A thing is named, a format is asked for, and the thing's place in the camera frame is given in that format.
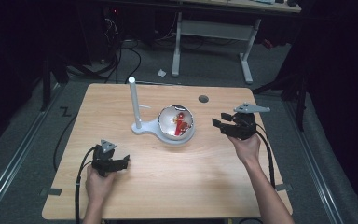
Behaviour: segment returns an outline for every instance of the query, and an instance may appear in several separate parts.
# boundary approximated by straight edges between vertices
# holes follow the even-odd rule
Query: white bowl
[[[169,139],[182,140],[194,128],[193,115],[182,105],[170,105],[159,113],[158,125]]]

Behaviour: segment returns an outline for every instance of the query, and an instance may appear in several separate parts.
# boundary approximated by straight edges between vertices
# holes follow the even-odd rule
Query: dark circle
[[[201,95],[201,96],[199,96],[199,101],[200,101],[201,103],[208,103],[209,98],[208,98],[208,96],[206,96],[206,95]]]

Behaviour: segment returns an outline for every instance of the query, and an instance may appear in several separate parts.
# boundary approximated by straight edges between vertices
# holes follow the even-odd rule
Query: desk
[[[225,135],[212,125],[220,113],[233,113],[243,102],[255,104],[245,88],[137,85],[144,121],[154,119],[167,105],[183,105],[194,116],[196,132],[181,146],[160,142],[154,135],[132,133],[134,122],[130,86],[91,84],[62,156],[52,188],[61,196],[49,195],[43,209],[46,219],[75,218],[75,184],[86,152],[103,138],[117,145],[113,159],[130,154],[127,170],[120,171],[103,218],[202,218],[259,217],[249,176]],[[208,103],[199,96],[209,97]],[[263,126],[259,114],[256,122]],[[262,168],[269,176],[268,155],[260,148]],[[282,183],[274,159],[276,184]],[[85,215],[86,171],[80,188],[80,216]],[[285,190],[279,191],[292,213]]]
[[[244,7],[258,10],[279,11],[286,13],[299,13],[299,6],[289,7],[287,1],[282,4],[264,4],[250,0],[181,0],[182,2],[198,3],[204,5],[217,5],[223,7]],[[219,22],[182,20],[182,13],[178,13],[176,25],[176,45],[173,53],[172,76],[179,76],[180,68],[180,41],[181,35],[198,35],[205,37],[215,37],[224,39],[234,39],[246,41],[244,52],[240,54],[242,72],[248,84],[253,83],[251,71],[249,69],[248,57],[254,44],[261,19],[257,18],[254,25],[236,25]]]

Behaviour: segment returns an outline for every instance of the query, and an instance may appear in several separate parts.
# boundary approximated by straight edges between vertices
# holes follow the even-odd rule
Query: hand
[[[252,135],[246,140],[240,140],[230,136],[228,136],[228,139],[234,145],[237,156],[244,165],[250,162],[258,162],[258,151],[261,141],[257,134]]]
[[[92,168],[91,165],[87,167],[86,190],[89,195],[89,203],[104,203],[104,200],[107,198],[112,189],[116,173],[117,172],[113,172],[107,177],[102,177],[98,174],[96,169]]]

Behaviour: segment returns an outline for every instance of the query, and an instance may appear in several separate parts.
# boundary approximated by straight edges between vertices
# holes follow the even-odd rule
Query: white rod
[[[135,77],[129,77],[133,115],[135,116],[136,128],[142,128],[141,114],[139,113],[138,93],[136,93]]]

